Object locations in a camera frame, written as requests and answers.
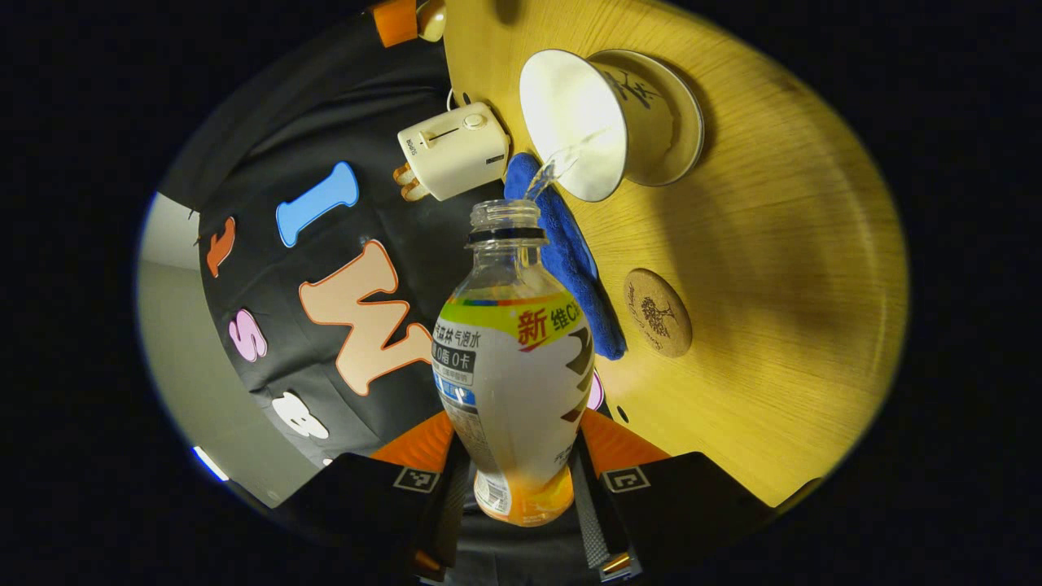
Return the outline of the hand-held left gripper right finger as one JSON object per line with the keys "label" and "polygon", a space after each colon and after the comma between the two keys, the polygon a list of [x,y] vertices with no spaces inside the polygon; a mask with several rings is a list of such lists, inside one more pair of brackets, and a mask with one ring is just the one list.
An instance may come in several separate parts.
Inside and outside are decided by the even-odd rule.
{"label": "hand-held left gripper right finger", "polygon": [[678,571],[774,517],[703,453],[671,457],[594,409],[581,416],[570,475],[585,560],[603,583]]}

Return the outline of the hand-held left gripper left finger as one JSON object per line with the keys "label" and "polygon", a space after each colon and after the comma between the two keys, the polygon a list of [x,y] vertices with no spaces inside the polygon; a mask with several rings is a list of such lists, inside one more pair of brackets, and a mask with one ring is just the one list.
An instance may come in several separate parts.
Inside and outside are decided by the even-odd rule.
{"label": "hand-held left gripper left finger", "polygon": [[369,457],[336,457],[284,500],[284,516],[398,583],[440,583],[457,563],[468,493],[469,457],[439,412]]}

